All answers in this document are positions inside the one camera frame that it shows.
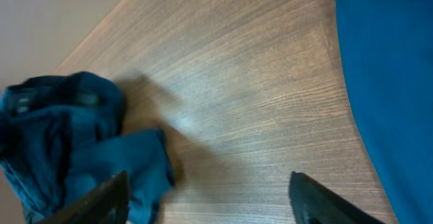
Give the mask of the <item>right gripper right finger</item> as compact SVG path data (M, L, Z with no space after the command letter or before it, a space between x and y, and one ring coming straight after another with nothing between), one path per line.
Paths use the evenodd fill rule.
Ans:
M304 173L291 173L288 196L296 224L384 224Z

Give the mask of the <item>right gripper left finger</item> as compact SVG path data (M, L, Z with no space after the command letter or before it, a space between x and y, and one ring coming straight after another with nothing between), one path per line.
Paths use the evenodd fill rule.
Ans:
M125 224L129 200L129 178L122 171L39 224Z

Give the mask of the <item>navy blue shorts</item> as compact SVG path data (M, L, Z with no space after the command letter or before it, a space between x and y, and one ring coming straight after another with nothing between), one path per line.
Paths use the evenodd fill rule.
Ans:
M128 220L155 223L175 177L159 128L122 134L125 97L90 72L38 76L1 95L1 167L27 223L39 222L126 171Z

